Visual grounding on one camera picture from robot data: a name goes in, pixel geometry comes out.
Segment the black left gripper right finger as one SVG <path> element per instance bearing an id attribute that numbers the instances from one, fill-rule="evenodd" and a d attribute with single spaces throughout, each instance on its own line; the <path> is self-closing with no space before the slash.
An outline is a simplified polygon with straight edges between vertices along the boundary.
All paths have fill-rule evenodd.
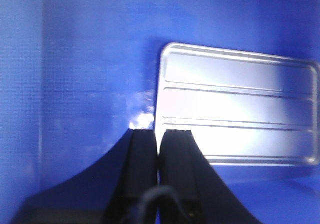
<path id="1" fill-rule="evenodd" d="M 163 224 L 258 224 L 199 150 L 191 131 L 166 130 L 159 150 L 160 184 L 178 196 L 160 206 Z"/>

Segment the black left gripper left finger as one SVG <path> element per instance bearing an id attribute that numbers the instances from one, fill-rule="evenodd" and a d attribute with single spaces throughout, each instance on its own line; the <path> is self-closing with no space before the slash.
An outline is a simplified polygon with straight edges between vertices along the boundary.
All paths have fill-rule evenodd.
<path id="1" fill-rule="evenodd" d="M 153 130 L 128 129 L 91 166 L 25 199 L 12 224 L 124 224 L 141 196 L 157 185 Z"/>

